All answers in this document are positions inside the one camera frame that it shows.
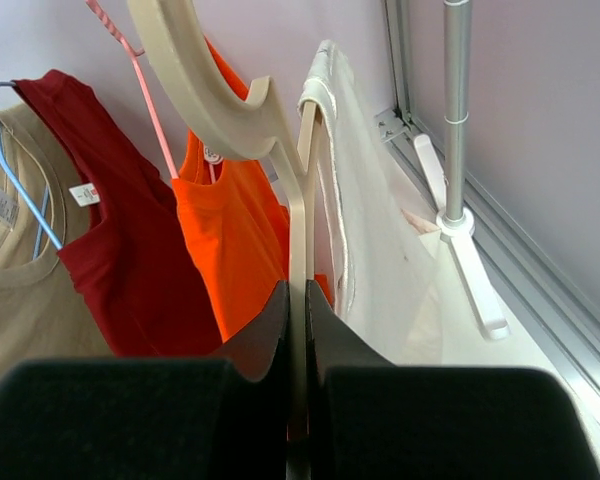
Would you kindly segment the white t-shirt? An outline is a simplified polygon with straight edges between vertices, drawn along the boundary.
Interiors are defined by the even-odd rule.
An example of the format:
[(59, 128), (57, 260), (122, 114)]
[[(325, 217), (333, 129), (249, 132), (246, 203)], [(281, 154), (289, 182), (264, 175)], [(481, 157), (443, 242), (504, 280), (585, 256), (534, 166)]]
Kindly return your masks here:
[(318, 150), (317, 269), (330, 275), (334, 310), (398, 365), (471, 365), (452, 322), (465, 313), (444, 268), (441, 232), (425, 219), (410, 179), (383, 145), (346, 55), (320, 43), (300, 104), (315, 104)]

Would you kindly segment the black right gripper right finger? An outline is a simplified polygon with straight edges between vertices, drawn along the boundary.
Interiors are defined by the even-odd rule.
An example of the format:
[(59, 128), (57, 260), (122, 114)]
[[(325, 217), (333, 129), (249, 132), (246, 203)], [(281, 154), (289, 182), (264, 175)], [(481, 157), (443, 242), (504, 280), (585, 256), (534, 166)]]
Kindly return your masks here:
[(528, 368), (396, 366), (306, 290), (315, 479), (598, 479), (575, 407)]

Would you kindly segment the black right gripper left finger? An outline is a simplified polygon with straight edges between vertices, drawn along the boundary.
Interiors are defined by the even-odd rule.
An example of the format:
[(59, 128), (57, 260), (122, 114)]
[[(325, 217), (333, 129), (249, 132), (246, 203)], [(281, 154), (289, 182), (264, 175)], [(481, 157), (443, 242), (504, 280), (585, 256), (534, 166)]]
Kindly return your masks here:
[(281, 479), (289, 288), (212, 354), (39, 360), (0, 381), (0, 479)]

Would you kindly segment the beige plastic hanger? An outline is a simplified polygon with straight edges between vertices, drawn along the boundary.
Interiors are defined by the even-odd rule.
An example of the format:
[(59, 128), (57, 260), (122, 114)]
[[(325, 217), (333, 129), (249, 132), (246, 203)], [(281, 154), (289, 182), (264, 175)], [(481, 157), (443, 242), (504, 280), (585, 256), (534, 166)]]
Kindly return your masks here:
[(288, 478), (311, 476), (306, 372), (306, 287), (314, 276), (315, 150), (319, 113), (302, 112), (293, 137), (274, 79), (251, 82), (241, 99), (213, 59), (190, 1), (128, 4), (149, 63), (180, 117), (211, 150), (229, 160), (268, 157), (289, 202), (290, 380)]

